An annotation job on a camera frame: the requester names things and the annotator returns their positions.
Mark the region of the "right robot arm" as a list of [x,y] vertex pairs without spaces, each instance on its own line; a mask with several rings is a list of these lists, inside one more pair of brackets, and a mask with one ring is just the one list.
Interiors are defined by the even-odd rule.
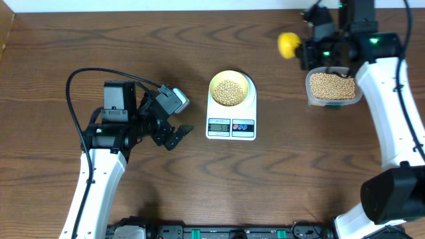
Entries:
[[404,238],[401,224],[424,216],[424,126],[408,82],[408,41],[379,31],[373,1],[341,1],[334,21],[320,2],[303,12],[312,35],[295,54],[304,70],[347,68],[368,103],[382,172],[337,216],[328,238]]

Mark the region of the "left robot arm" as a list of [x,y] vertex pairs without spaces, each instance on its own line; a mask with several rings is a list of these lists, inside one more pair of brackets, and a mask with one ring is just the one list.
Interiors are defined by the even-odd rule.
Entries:
[[173,127],[167,121],[189,104],[178,88],[162,85],[146,89],[136,100],[134,81],[104,84],[104,105],[80,131],[80,175],[61,238],[104,238],[116,189],[133,147],[150,136],[158,146],[174,149],[191,125]]

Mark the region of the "yellow measuring scoop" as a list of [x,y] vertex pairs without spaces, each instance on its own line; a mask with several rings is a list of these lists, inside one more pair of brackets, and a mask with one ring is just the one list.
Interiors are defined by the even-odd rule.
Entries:
[[278,51],[285,59],[296,56],[296,48],[301,44],[301,39],[295,33],[281,33],[278,36]]

